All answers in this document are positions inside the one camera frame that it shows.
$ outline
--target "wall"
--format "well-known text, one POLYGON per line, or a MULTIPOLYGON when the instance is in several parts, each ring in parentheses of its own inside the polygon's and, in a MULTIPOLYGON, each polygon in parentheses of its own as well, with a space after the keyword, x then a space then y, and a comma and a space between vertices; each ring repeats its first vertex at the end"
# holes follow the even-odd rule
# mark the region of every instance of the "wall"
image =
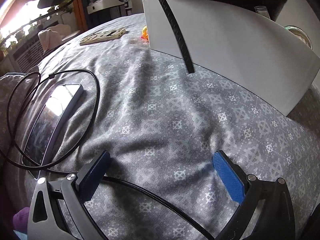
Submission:
MULTIPOLYGON (((132 13, 142 13, 142 0, 132 0, 132 13)), ((307 33, 313 45, 313 51, 320 56, 320 22, 306 0, 288 0, 277 21, 282 26, 295 25, 307 33)), ((320 73, 314 84, 320 88, 320 73)))

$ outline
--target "black strap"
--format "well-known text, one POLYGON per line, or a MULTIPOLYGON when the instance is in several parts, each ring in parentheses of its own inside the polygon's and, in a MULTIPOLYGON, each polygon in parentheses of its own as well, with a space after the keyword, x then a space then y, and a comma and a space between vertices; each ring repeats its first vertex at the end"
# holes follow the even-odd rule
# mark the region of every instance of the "black strap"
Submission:
POLYGON ((184 63, 186 64, 187 70, 189 73, 194 73, 195 69, 193 68, 191 56, 189 54, 188 47, 186 45, 186 42, 184 41, 182 32, 181 32, 180 27, 177 23, 177 20, 174 17, 174 14, 173 14, 168 2, 166 0, 159 0, 159 2, 162 6, 162 9, 163 9, 170 25, 171 25, 174 36, 176 37, 176 40, 178 42, 179 49, 181 51, 184 63))

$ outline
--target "smartphone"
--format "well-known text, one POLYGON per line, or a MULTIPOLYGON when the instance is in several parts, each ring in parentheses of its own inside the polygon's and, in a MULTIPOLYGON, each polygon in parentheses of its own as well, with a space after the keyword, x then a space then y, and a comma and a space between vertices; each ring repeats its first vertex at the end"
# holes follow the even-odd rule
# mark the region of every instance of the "smartphone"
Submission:
MULTIPOLYGON (((52 149, 62 126, 83 92, 80 84, 59 85, 45 103, 28 137, 24 152, 40 165, 52 160, 52 149)), ((22 163, 32 165, 25 157, 22 163)), ((30 171, 37 180, 45 176, 45 171, 30 171)))

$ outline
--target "bed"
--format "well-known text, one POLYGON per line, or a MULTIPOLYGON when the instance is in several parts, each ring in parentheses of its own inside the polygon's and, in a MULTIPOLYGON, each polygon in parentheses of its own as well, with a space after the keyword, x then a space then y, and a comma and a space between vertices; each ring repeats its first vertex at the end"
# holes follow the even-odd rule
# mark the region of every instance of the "bed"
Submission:
MULTIPOLYGON (((286 180, 299 235, 320 192, 316 87, 285 117, 214 72, 195 65, 195 73, 188 74, 183 60, 150 50, 140 38, 144 26, 143 14, 112 20, 67 42, 39 64, 43 77, 89 69, 101 87, 93 129, 55 168, 79 170, 100 150, 108 150, 113 158, 108 176, 154 192, 217 236, 238 206, 212 166, 212 154, 222 149, 247 174, 286 180), (90 33, 121 27, 127 33, 117 40, 79 46, 90 33)), ((42 85, 17 135, 24 145, 46 99, 64 83, 81 83, 85 91, 59 135, 54 160, 75 144, 88 122, 95 95, 90 75, 64 74, 42 85)), ((16 151, 10 157, 21 160, 16 151)), ((30 205, 35 181, 27 171, 6 164, 3 180, 17 210, 30 205)), ((204 239, 169 209, 115 184, 100 184, 85 206, 109 239, 204 239)), ((72 233, 80 237, 65 207, 63 212, 72 233)))

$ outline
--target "round container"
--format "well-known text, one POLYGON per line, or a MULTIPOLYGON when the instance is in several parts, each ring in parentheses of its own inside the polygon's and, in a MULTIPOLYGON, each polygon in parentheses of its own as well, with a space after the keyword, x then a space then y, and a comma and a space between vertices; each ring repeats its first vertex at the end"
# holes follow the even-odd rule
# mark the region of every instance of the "round container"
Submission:
POLYGON ((302 30, 300 29, 299 27, 297 26, 293 26, 293 25, 288 25, 288 26, 285 26, 285 28, 293 33, 294 35, 298 36, 298 38, 300 40, 302 40, 306 45, 309 46, 309 48, 312 49, 312 43, 311 43, 311 40, 309 39, 308 35, 302 30))

